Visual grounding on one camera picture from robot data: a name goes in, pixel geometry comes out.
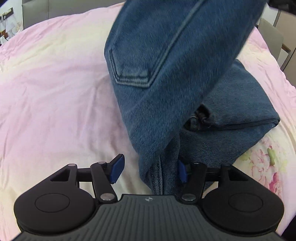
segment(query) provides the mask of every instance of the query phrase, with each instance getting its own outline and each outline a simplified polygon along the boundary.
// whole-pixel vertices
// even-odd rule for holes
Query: gray chair
[[[283,35],[264,18],[260,19],[258,30],[266,42],[272,56],[278,60],[284,41]]]
[[[63,15],[84,13],[124,0],[22,0],[24,28]]]

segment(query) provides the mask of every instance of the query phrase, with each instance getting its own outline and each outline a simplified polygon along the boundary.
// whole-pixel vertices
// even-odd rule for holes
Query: jeans leg
[[[265,4],[127,0],[123,6],[104,54],[141,179],[153,191],[176,192],[177,155],[165,154],[178,148],[169,144],[230,67]],[[159,162],[162,182],[151,175]]]

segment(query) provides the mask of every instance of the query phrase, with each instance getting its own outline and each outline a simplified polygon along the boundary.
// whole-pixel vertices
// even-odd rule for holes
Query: jeans
[[[265,4],[127,0],[122,7],[104,54],[140,177],[155,194],[180,192],[180,130],[230,68]]]
[[[279,121],[260,84],[235,60],[181,129],[178,158],[209,167],[233,164]]]

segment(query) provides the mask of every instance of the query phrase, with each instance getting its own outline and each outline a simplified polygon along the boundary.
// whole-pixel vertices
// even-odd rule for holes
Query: jeans seam
[[[112,48],[109,50],[109,60],[111,62],[112,72],[115,78],[116,83],[122,84],[122,85],[132,85],[136,87],[142,87],[142,88],[148,88],[150,85],[154,82],[156,76],[158,75],[161,67],[163,66],[167,56],[171,52],[171,49],[173,48],[174,44],[177,42],[179,36],[181,35],[182,31],[185,29],[185,27],[188,25],[188,23],[191,21],[193,16],[196,14],[196,12],[199,10],[199,8],[202,6],[202,4],[206,0],[199,0],[194,7],[189,11],[188,15],[185,17],[185,19],[182,21],[181,25],[178,27],[176,34],[173,36],[172,40],[170,41],[169,45],[167,46],[167,49],[164,51],[163,55],[160,56],[160,58],[156,61],[158,63],[156,65],[155,71],[153,72],[151,78],[149,79],[149,76],[143,77],[143,76],[124,76],[120,77],[117,74],[116,66],[114,63],[114,58],[112,54]],[[135,81],[135,79],[147,79],[144,83],[141,81]]]
[[[158,173],[158,179],[161,180],[161,182],[159,181],[159,183],[158,183],[158,186],[159,186],[159,194],[162,195],[163,194],[163,177],[162,177],[163,174],[162,174],[160,157],[159,157],[158,172],[157,173]]]
[[[151,176],[152,176],[152,184],[153,184],[154,193],[157,194],[156,193],[156,189],[155,189],[155,185],[154,185],[154,178],[153,178],[153,171],[152,171],[152,169],[151,169]]]

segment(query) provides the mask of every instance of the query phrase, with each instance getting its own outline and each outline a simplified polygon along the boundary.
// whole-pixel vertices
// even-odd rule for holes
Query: pink bedsheet
[[[1,241],[19,233],[13,214],[17,197],[68,163],[89,167],[123,153],[126,167],[113,186],[117,195],[150,194],[139,178],[138,156],[122,123],[103,54],[121,7],[118,4],[50,19],[0,47]],[[281,117],[280,125],[268,136],[274,150],[276,143],[276,150],[285,152],[277,154],[281,166],[274,165],[278,169],[272,173],[272,178],[277,173],[279,181],[267,182],[274,192],[279,190],[276,185],[281,188],[287,210],[278,228],[281,234],[296,210],[296,90],[286,81],[256,29],[239,59]],[[260,155],[250,155],[246,158],[249,161],[238,160],[236,165],[246,173],[256,168],[264,171],[264,160],[269,159],[264,156],[263,161],[259,158],[255,162]],[[91,192],[90,185],[82,186]]]

